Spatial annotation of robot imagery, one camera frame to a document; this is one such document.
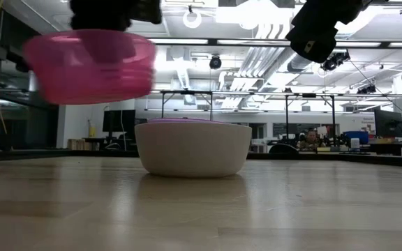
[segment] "person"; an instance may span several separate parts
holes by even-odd
[[[314,129],[308,130],[305,136],[305,141],[300,141],[297,144],[297,148],[300,151],[316,151],[318,147],[323,147],[324,144],[321,144],[318,140],[318,135]]]

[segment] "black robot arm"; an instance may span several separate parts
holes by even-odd
[[[73,29],[125,31],[131,20],[160,24],[160,0],[70,0]]]

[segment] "blue bin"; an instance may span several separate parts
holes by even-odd
[[[344,132],[344,135],[350,139],[359,139],[360,144],[369,143],[369,132]]]

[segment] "table surface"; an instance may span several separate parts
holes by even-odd
[[[402,250],[402,168],[252,160],[180,179],[138,158],[3,161],[0,250]]]

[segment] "robotic arm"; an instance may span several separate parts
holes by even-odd
[[[131,20],[160,24],[160,0],[70,0],[73,29],[125,31]]]
[[[286,38],[300,56],[323,63],[336,47],[337,22],[348,24],[371,4],[389,0],[308,0],[292,20]]]

